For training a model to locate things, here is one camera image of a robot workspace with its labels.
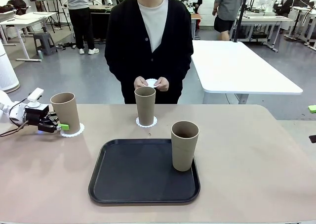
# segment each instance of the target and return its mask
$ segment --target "black bag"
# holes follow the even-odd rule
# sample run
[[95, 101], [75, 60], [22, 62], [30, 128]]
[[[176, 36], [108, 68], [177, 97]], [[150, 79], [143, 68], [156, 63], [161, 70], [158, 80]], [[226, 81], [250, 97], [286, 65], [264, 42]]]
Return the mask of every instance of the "black bag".
[[23, 0], [10, 0], [8, 4], [13, 5], [16, 9], [17, 15], [24, 15], [26, 13], [26, 3]]
[[0, 6], [0, 13], [5, 13], [11, 10], [14, 10], [14, 8], [11, 5]]

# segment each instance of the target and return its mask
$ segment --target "white sneaker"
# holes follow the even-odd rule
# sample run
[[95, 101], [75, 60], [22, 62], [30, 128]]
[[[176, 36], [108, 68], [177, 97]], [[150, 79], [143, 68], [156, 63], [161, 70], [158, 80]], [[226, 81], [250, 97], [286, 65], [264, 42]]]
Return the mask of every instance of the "white sneaker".
[[95, 54], [95, 53], [98, 53], [100, 50], [99, 49], [97, 49], [97, 48], [95, 48], [95, 49], [89, 49], [89, 54], [90, 55], [93, 55], [93, 54]]

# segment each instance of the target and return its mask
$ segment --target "hand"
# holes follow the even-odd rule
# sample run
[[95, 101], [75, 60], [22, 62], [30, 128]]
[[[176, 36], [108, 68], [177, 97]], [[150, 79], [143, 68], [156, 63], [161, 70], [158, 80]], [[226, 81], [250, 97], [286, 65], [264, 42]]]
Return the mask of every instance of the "hand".
[[148, 86], [148, 83], [143, 77], [137, 77], [134, 81], [135, 90], [143, 86]]
[[169, 90], [169, 81], [165, 77], [160, 77], [158, 81], [154, 84], [159, 91]]
[[213, 16], [215, 16], [216, 14], [218, 14], [218, 13], [217, 13], [217, 9], [214, 9], [212, 14], [213, 14]]

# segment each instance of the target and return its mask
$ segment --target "cup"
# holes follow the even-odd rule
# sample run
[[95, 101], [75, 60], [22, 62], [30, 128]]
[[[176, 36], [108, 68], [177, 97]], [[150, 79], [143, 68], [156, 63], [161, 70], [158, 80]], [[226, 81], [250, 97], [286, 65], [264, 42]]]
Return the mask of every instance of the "cup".
[[199, 135], [196, 124], [180, 121], [171, 127], [172, 165], [178, 171], [191, 168]]
[[80, 130], [80, 122], [75, 95], [67, 92], [56, 94], [50, 99], [50, 102], [60, 123], [69, 125], [69, 130], [64, 131], [64, 133], [77, 133]]
[[154, 123], [156, 90], [151, 87], [140, 87], [135, 90], [139, 123], [149, 126]]

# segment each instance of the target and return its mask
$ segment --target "black serving tray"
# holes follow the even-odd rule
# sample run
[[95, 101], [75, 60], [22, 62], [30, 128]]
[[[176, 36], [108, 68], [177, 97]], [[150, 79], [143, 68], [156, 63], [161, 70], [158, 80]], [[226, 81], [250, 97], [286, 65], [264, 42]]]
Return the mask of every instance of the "black serving tray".
[[88, 191], [103, 204], [186, 203], [200, 183], [194, 160], [186, 172], [173, 168], [170, 139], [117, 139], [102, 147]]

